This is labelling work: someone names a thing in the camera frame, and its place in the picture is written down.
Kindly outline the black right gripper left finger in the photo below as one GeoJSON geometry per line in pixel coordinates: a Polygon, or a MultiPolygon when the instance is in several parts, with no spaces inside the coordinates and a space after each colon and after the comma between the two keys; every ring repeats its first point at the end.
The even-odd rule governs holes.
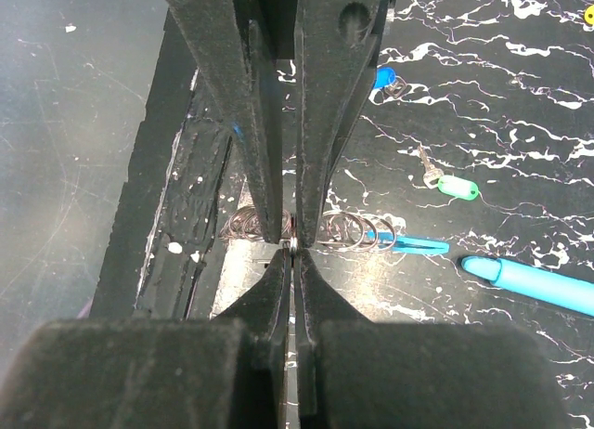
{"type": "Polygon", "coordinates": [[[278,250],[264,275],[215,319],[234,319],[247,333],[249,349],[239,365],[248,377],[239,388],[248,428],[285,426],[285,361],[291,292],[291,254],[278,250]]]}

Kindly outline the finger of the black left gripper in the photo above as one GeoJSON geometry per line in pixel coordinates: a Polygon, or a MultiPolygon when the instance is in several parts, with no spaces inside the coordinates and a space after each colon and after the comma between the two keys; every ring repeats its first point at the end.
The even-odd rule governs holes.
{"type": "Polygon", "coordinates": [[[376,81],[381,38],[394,0],[298,0],[296,224],[310,247],[329,180],[376,81]]]}
{"type": "Polygon", "coordinates": [[[265,241],[282,227],[281,93],[259,0],[166,0],[237,140],[265,241]]]}

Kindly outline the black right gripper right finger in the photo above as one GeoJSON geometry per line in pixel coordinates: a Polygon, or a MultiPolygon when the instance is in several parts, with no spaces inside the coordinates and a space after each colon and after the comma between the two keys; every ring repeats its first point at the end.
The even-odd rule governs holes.
{"type": "Polygon", "coordinates": [[[324,280],[309,251],[301,250],[295,255],[293,280],[299,420],[302,428],[315,428],[320,414],[316,396],[316,345],[322,323],[370,320],[324,280]]]}

